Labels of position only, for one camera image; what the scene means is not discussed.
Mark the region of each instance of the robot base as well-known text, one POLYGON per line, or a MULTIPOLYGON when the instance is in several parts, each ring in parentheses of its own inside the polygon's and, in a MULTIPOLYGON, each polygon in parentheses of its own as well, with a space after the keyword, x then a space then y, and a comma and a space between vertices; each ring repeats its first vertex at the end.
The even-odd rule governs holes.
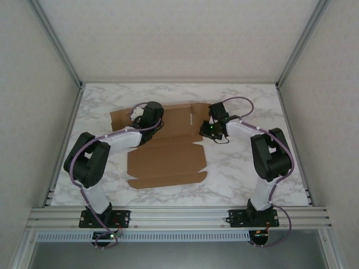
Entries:
POLYGON ((269 207, 263 211, 256 211, 251 200, 248 200, 247 209, 243 210, 229 210, 229 217, 226 222, 231 225, 231 228, 246 228, 246 227, 278 227, 277 211, 273 207, 269 207))
MULTIPOLYGON (((128 223, 130 222, 130 213, 129 210, 106 210, 98 217, 108 228, 128 228, 128 223)), ((79 228, 102 228, 102 226, 95 219, 92 212, 86 208, 81 212, 79 228)))

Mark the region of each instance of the purple cable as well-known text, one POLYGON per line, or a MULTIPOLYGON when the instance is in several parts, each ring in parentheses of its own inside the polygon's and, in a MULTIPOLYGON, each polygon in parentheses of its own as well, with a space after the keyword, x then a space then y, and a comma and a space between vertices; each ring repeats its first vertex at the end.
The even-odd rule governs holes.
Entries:
POLYGON ((252 106, 251 111, 249 111, 247 114, 244 114, 244 115, 240 116, 241 119, 243 119, 244 117, 246 117, 246 116, 252 114, 252 112, 253 112, 253 110, 254 110, 254 104, 253 104, 253 102, 252 102, 250 99, 248 99, 247 97, 235 96, 235 97, 227 98, 227 99, 223 100, 222 102, 224 103, 224 102, 227 102, 227 101, 230 101, 230 100, 233 100, 233 99, 243 99, 243 100, 246 100, 246 101, 248 101, 248 102, 251 104, 251 106, 252 106))
POLYGON ((104 233, 104 234, 101 234, 99 235, 96 240, 95 240, 95 247, 97 248, 98 245, 97 245, 97 242, 98 240, 103 237, 104 235, 107 235, 107 234, 113 234, 114 236, 114 239, 116 240, 116 242, 112 245, 108 245, 106 247, 102 247, 102 249, 107 249, 107 248, 111 248, 111 247, 114 247, 115 245, 117 245, 118 243, 118 238, 116 236, 116 234, 111 231, 101 220, 100 218, 98 218, 95 210, 93 209, 92 205, 90 204, 90 201, 88 200, 88 198, 86 197, 85 193, 84 193, 84 190, 82 188, 82 185, 81 184, 78 184, 76 183, 74 177, 73 177, 73 167, 75 165, 75 162, 77 160, 77 158, 80 156, 80 154, 85 151, 87 149, 87 147, 89 147, 90 145, 92 145, 94 142, 96 141, 99 141, 99 140, 102 140, 102 139, 105 139, 105 138, 109 138, 109 137, 112 137, 112 136, 115 136, 115 135, 118 135, 120 133, 125 133, 125 132, 142 132, 142 131, 148 131, 148 130, 151 130, 153 128, 156 128, 160 123, 161 123, 162 119, 159 119, 158 122, 153 125, 152 127, 148 127, 148 128, 143 128, 143 129, 128 129, 128 130, 119 130, 119 131, 115 131, 113 133, 110 133, 108 135, 104 135, 104 136, 99 136, 99 137, 96 137, 92 140, 90 140, 89 142, 87 142, 86 144, 83 145, 83 147, 81 149, 79 149, 79 151, 74 155, 72 161, 71 161, 71 164, 70 164, 70 170, 68 171, 68 174, 70 176, 70 180, 72 182, 72 184, 74 184, 75 186, 79 187, 80 188, 80 193, 82 195, 82 197, 84 198, 89 210, 91 211, 91 213, 94 215, 95 219, 98 221, 98 223, 107 231, 107 233, 104 233))

